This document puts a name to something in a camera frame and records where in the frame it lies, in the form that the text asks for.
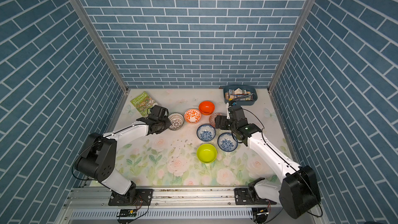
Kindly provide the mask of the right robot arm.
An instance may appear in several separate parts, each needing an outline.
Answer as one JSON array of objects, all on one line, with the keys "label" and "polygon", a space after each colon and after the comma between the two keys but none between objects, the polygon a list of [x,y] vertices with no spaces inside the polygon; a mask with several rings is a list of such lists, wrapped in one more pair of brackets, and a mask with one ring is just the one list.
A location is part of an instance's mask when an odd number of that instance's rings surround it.
[{"label": "right robot arm", "polygon": [[226,106],[227,114],[215,118],[216,128],[231,131],[240,143],[266,162],[280,181],[272,183],[260,177],[249,183],[249,200],[255,205],[265,201],[281,204],[293,219],[319,206],[321,196],[314,170],[310,166],[299,165],[281,152],[257,125],[248,122],[243,108],[233,103]]}]

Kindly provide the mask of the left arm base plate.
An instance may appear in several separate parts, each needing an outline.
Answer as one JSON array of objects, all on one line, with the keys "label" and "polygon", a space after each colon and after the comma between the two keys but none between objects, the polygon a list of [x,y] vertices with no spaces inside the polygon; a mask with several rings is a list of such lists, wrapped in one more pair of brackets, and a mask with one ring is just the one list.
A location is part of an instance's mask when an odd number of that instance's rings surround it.
[{"label": "left arm base plate", "polygon": [[125,195],[112,191],[108,205],[109,206],[150,206],[153,189],[131,189]]}]

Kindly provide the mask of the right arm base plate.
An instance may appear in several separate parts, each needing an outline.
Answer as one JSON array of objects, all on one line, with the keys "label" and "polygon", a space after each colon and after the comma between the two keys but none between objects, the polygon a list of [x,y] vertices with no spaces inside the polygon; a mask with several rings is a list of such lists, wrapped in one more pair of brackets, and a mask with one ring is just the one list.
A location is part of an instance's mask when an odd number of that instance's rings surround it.
[{"label": "right arm base plate", "polygon": [[243,187],[234,189],[234,199],[236,205],[276,205],[277,203],[269,199],[261,199],[253,189]]}]

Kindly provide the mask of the orange floral bowl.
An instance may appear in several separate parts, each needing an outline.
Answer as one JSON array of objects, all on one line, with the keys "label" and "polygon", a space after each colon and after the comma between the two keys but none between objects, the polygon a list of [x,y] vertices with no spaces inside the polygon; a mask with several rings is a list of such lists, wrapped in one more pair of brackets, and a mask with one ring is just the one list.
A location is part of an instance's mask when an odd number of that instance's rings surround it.
[{"label": "orange floral bowl", "polygon": [[189,124],[196,124],[202,118],[202,114],[197,109],[189,109],[184,114],[184,120]]}]

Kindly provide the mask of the plain orange bowl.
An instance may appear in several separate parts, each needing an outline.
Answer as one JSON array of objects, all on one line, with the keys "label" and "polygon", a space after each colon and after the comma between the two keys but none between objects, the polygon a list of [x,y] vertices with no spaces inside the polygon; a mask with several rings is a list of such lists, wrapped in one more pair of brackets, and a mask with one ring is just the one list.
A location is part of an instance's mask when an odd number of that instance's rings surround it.
[{"label": "plain orange bowl", "polygon": [[203,101],[199,104],[199,111],[202,115],[209,116],[215,110],[215,105],[211,101]]}]

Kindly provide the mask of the red geometric pattern bowl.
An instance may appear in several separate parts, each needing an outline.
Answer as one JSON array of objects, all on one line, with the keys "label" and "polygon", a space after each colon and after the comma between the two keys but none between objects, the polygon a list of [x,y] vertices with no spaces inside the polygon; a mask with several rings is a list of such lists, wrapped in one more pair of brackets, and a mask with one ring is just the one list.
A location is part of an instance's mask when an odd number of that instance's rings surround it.
[{"label": "red geometric pattern bowl", "polygon": [[213,113],[213,114],[211,114],[210,117],[209,117],[210,125],[215,128],[216,127],[215,119],[216,119],[216,117],[221,116],[221,115],[222,115],[222,113]]}]

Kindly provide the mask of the lime green bowl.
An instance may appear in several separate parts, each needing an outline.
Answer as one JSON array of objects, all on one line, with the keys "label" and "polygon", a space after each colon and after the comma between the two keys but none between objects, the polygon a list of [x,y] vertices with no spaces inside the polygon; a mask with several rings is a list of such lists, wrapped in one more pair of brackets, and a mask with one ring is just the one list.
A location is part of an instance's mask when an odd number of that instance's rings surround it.
[{"label": "lime green bowl", "polygon": [[197,158],[205,164],[213,163],[217,155],[217,150],[212,144],[203,144],[197,149]]}]

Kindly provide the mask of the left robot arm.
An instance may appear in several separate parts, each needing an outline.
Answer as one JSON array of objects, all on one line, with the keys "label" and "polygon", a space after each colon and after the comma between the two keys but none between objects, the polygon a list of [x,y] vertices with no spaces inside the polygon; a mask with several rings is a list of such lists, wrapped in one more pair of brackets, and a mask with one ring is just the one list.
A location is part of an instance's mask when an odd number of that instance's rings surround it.
[{"label": "left robot arm", "polygon": [[160,134],[171,126],[169,110],[155,105],[147,117],[105,134],[92,133],[84,144],[73,169],[88,176],[120,196],[135,195],[135,184],[115,169],[117,152],[138,138]]}]

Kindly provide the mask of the dark red lattice bowl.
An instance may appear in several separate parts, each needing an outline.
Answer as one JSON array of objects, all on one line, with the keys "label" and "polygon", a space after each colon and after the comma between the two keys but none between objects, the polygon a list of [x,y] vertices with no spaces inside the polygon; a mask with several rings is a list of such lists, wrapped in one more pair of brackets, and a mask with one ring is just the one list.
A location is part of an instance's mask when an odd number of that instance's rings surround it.
[{"label": "dark red lattice bowl", "polygon": [[169,115],[169,120],[171,122],[171,125],[169,126],[169,129],[172,131],[176,131],[182,128],[184,124],[184,116],[180,113],[172,113]]}]

